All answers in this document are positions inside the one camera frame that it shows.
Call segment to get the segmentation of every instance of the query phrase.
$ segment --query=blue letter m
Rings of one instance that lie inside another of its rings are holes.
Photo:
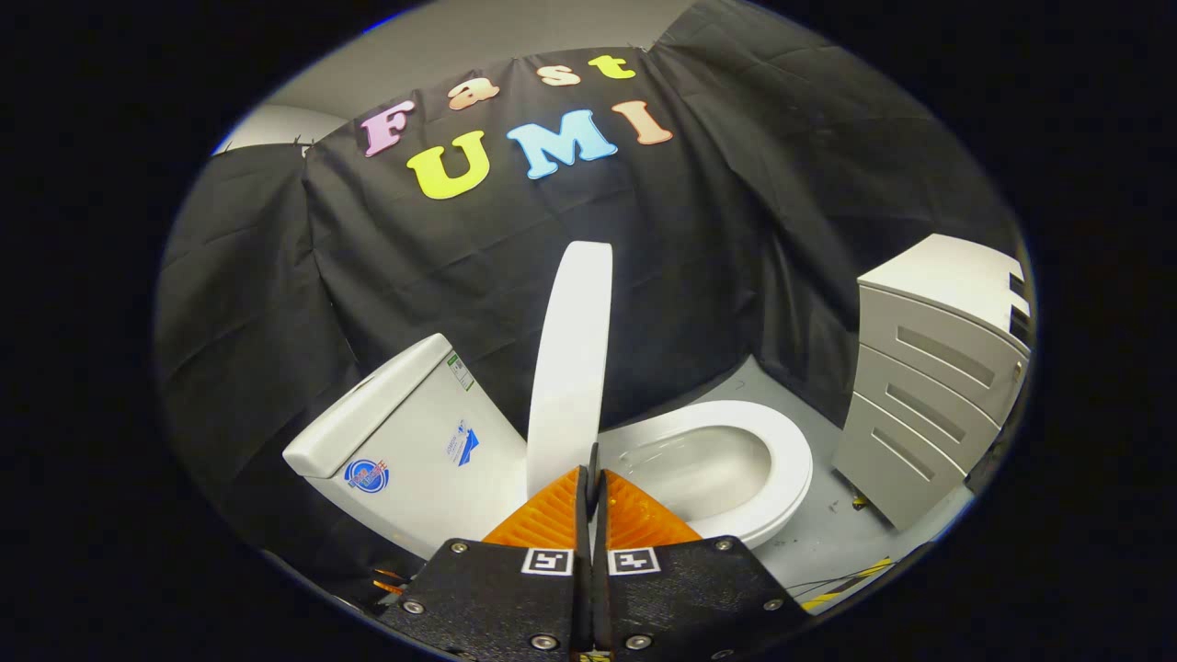
[[[551,131],[538,124],[525,124],[507,132],[507,138],[519,143],[531,168],[527,177],[539,179],[552,174],[558,167],[547,160],[544,152],[556,157],[565,165],[576,163],[576,146],[580,145],[580,159],[591,161],[617,153],[613,145],[597,131],[592,123],[592,111],[571,111],[560,119],[560,132]]]

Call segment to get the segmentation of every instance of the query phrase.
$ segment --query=drawer handle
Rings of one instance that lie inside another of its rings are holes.
[[[946,416],[944,416],[939,411],[936,411],[935,409],[931,408],[931,405],[920,400],[916,396],[909,393],[907,391],[904,391],[903,389],[896,386],[895,384],[886,385],[886,395],[891,396],[891,398],[895,402],[910,409],[912,412],[916,413],[916,416],[919,416],[925,421],[927,421],[929,423],[931,423],[933,426],[939,428],[945,435],[952,437],[952,441],[955,441],[956,443],[959,444],[962,441],[964,441],[964,430],[962,430],[959,425],[949,421]]]
[[[916,459],[916,457],[907,452],[906,449],[895,443],[895,439],[887,436],[886,432],[875,428],[871,430],[871,436],[875,437],[876,442],[883,444],[884,448],[893,452],[896,457],[902,459],[907,466],[911,466],[916,474],[919,474],[920,478],[927,481],[929,483],[932,482],[932,477],[936,476],[936,474],[933,474],[932,470],[929,469],[923,462]]]
[[[996,377],[993,371],[985,368],[980,362],[965,355],[960,350],[950,347],[939,340],[933,340],[927,336],[912,331],[905,326],[898,327],[895,339],[910,347],[917,349],[932,358],[943,360],[960,372],[964,372],[969,377],[972,377],[977,382],[980,382],[980,385],[986,389],[993,385],[993,377]]]

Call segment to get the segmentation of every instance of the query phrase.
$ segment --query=cable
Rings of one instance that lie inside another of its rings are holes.
[[[805,594],[807,594],[807,593],[810,593],[812,590],[816,590],[816,589],[818,589],[818,588],[820,588],[820,587],[823,587],[825,584],[829,584],[830,582],[837,582],[839,580],[849,580],[851,577],[857,577],[857,576],[870,576],[870,575],[862,575],[862,574],[866,572],[869,570],[882,570],[883,568],[887,568],[887,567],[897,564],[899,561],[892,561],[890,563],[876,563],[873,565],[870,565],[867,568],[863,568],[862,570],[857,570],[857,571],[851,572],[849,575],[843,575],[840,577],[831,577],[829,580],[818,580],[818,581],[814,581],[814,582],[802,582],[799,584],[793,584],[791,587],[786,587],[785,590],[789,591],[789,590],[792,590],[792,589],[796,589],[796,588],[799,588],[799,587],[806,587],[809,584],[817,584],[817,585],[814,585],[812,588],[805,589],[802,593],[792,596],[793,598],[798,598],[798,597],[800,597],[800,596],[803,596],[803,595],[805,595]]]

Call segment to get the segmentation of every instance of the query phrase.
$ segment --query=white toilet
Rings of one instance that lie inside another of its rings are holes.
[[[784,415],[737,400],[599,432],[611,289],[612,249],[570,244],[544,319],[527,442],[434,335],[377,369],[282,457],[344,511],[426,560],[448,538],[481,539],[531,495],[588,465],[593,442],[599,468],[700,536],[767,541],[809,490],[804,435]]]

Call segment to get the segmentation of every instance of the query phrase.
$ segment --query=filing cabinet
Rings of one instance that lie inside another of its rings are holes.
[[[964,481],[1022,389],[1022,266],[932,234],[858,285],[858,366],[833,466],[907,528]]]

